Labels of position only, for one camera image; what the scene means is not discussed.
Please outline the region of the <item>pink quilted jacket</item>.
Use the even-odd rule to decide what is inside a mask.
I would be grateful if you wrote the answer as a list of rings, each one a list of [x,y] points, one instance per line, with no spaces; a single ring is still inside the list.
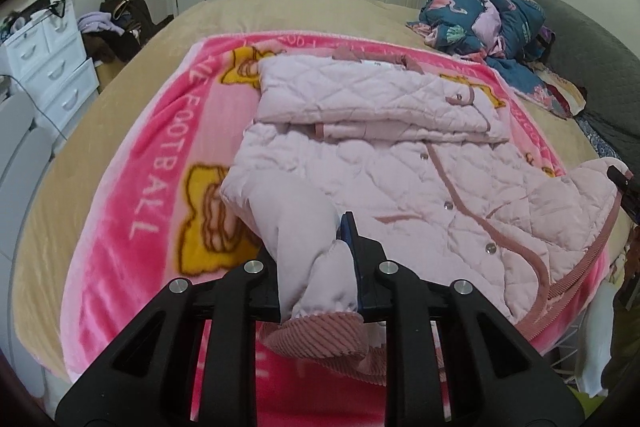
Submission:
[[[221,197],[278,269],[280,321],[262,343],[366,381],[385,374],[385,326],[358,309],[358,232],[423,280],[468,280],[527,339],[566,307],[610,236],[612,160],[564,174],[518,149],[480,88],[348,49],[257,65],[260,99]]]

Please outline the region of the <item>purple clothes pile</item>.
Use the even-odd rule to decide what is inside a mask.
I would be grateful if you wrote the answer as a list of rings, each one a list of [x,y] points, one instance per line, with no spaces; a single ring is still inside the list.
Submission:
[[[77,20],[77,25],[82,34],[108,31],[122,36],[125,33],[121,27],[112,21],[111,14],[107,12],[89,12],[81,15]]]

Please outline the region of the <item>grey padded headboard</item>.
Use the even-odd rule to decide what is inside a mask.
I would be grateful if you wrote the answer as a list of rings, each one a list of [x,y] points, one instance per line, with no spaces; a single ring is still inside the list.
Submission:
[[[592,18],[562,0],[533,0],[555,33],[546,65],[587,92],[582,115],[639,172],[639,57]]]

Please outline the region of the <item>pink cartoon bear blanket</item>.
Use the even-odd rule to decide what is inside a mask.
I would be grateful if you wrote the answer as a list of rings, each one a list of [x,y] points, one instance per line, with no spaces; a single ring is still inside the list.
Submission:
[[[61,312],[64,362],[74,384],[170,281],[218,280],[267,251],[221,197],[257,112],[257,65],[285,52],[327,56],[339,49],[420,66],[482,89],[506,111],[513,142],[528,160],[550,174],[572,170],[563,167],[498,72],[485,65],[315,32],[209,37],[190,49],[146,106],[94,195],[70,262]],[[594,295],[605,258],[606,244],[573,298],[538,336],[527,339],[519,332],[540,355]],[[366,381],[315,359],[278,355],[259,333],[279,321],[256,324],[255,426],[387,426],[386,369],[379,381]]]

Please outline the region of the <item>blue floral duvet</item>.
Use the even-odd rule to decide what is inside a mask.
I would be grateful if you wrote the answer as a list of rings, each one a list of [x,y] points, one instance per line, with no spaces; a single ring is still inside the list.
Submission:
[[[407,27],[430,48],[495,69],[516,95],[556,117],[586,107],[586,91],[547,66],[555,33],[535,0],[427,0]]]

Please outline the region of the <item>grey folding table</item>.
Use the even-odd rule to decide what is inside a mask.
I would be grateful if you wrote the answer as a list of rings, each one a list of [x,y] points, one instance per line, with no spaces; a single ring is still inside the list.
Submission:
[[[29,206],[47,170],[52,142],[35,125],[35,107],[24,93],[1,102],[1,353],[30,395],[44,395],[43,369],[17,340],[12,277],[16,248]]]

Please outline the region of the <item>white plastic drawer unit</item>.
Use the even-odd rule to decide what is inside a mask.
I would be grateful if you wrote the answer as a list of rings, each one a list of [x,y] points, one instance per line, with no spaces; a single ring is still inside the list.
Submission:
[[[67,140],[99,94],[73,2],[55,1],[12,31],[1,43],[1,74],[32,100],[36,124]]]

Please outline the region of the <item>dark bag on floor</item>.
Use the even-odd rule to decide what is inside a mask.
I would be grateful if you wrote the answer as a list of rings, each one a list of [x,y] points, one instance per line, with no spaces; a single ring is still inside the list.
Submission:
[[[98,11],[110,13],[112,21],[125,31],[122,36],[108,31],[81,34],[88,57],[102,63],[128,63],[174,20],[169,14],[155,23],[144,0],[103,0]]]

